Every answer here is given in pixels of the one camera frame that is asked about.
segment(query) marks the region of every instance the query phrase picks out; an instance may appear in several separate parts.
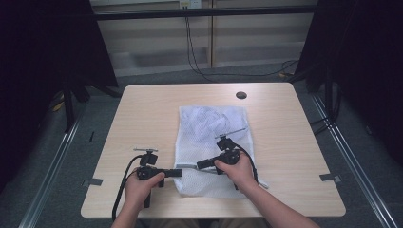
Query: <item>white mesh fabric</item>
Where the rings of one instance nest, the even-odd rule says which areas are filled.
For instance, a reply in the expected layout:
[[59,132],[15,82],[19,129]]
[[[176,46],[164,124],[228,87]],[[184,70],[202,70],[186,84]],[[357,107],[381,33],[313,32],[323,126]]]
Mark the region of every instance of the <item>white mesh fabric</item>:
[[[221,134],[230,134],[234,143],[242,146],[253,158],[252,136],[249,131],[246,110],[237,106],[182,106],[180,127],[176,141],[175,167],[180,164],[196,165],[198,161],[218,156],[222,151],[215,139]],[[183,196],[212,198],[244,198],[235,190],[226,175],[183,169],[182,177],[174,179]]]

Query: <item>cable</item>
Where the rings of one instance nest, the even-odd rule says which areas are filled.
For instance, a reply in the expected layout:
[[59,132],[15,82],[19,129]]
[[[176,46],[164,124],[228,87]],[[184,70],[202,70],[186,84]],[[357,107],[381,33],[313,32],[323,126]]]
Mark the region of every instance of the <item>cable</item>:
[[246,152],[246,150],[243,149],[240,145],[238,145],[238,144],[236,144],[236,143],[234,143],[234,145],[235,145],[237,148],[239,148],[241,151],[243,151],[243,153],[249,158],[249,161],[251,162],[251,165],[252,165],[253,177],[254,177],[255,181],[256,181],[257,183],[259,183],[259,180],[258,180],[258,170],[256,169],[256,166],[255,166],[255,163],[254,163],[253,160],[252,160],[252,157],[251,157],[251,156],[249,155],[249,153]]
[[127,169],[125,170],[125,174],[124,174],[124,176],[123,176],[123,178],[122,178],[122,182],[121,182],[121,186],[120,186],[120,188],[119,188],[118,195],[116,196],[115,203],[113,204],[112,220],[115,220],[115,219],[116,219],[116,211],[117,211],[117,209],[118,209],[119,202],[121,201],[122,193],[124,192],[125,184],[126,184],[126,182],[127,182],[127,178],[130,177],[130,175],[133,174],[133,173],[131,173],[131,174],[127,177],[128,170],[130,169],[131,164],[132,164],[135,160],[141,158],[142,156],[143,156],[143,155],[139,155],[139,156],[134,157],[134,159],[132,159],[132,160],[130,161],[130,163],[129,163],[128,166],[127,166]]
[[[189,18],[185,17],[185,22],[186,22],[186,38],[187,38],[187,61],[192,68],[194,72],[197,74],[201,75],[205,80],[212,82],[212,83],[217,83],[216,81],[213,81],[211,79],[208,79],[206,76],[246,76],[246,77],[265,77],[265,76],[270,76],[274,74],[278,74],[283,72],[285,69],[291,67],[295,63],[298,63],[299,60],[288,60],[285,61],[284,63],[281,64],[281,69],[271,72],[271,73],[265,73],[265,74],[233,74],[233,73],[203,73],[197,64],[196,57],[195,57],[195,52],[193,49],[193,42],[192,42],[192,36],[190,33],[190,24],[189,24]],[[191,61],[190,61],[190,51],[192,52],[193,55],[193,61],[195,62],[196,68],[193,67]],[[286,63],[292,62],[289,66],[284,66]]]

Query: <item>wooden table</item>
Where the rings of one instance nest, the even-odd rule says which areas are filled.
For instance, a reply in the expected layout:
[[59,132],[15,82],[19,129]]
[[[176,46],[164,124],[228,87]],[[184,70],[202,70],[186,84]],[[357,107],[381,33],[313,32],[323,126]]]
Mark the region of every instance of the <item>wooden table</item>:
[[[243,91],[246,99],[236,93]],[[110,218],[133,148],[158,148],[159,168],[172,168],[179,129],[179,107],[235,105],[247,111],[259,178],[279,200],[310,217],[340,217],[345,207],[294,88],[285,83],[131,85],[119,104],[94,179],[82,207],[85,218]],[[172,179],[152,190],[151,207],[140,218],[259,218],[248,199],[182,198]]]

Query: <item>forearm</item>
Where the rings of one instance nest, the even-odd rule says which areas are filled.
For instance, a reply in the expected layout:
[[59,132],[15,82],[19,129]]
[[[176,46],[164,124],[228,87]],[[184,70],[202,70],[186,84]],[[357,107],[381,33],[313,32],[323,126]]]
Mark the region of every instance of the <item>forearm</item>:
[[243,190],[243,194],[252,201],[264,218],[275,228],[318,227],[310,219],[285,205],[259,186],[251,186]]

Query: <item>human hand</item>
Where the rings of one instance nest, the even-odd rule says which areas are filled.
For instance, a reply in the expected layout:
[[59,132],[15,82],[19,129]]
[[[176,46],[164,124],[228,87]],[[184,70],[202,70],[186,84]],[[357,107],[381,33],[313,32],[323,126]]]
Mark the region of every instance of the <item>human hand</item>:
[[214,164],[226,173],[228,178],[237,185],[241,192],[244,192],[246,187],[259,186],[253,177],[252,165],[249,158],[243,152],[240,152],[240,160],[236,164],[230,165],[219,160],[215,160]]
[[139,180],[136,175],[136,168],[127,178],[125,184],[125,204],[124,207],[130,207],[137,211],[144,208],[145,199],[151,192],[151,188],[156,187],[158,182],[165,178],[165,173],[161,172],[148,180]]

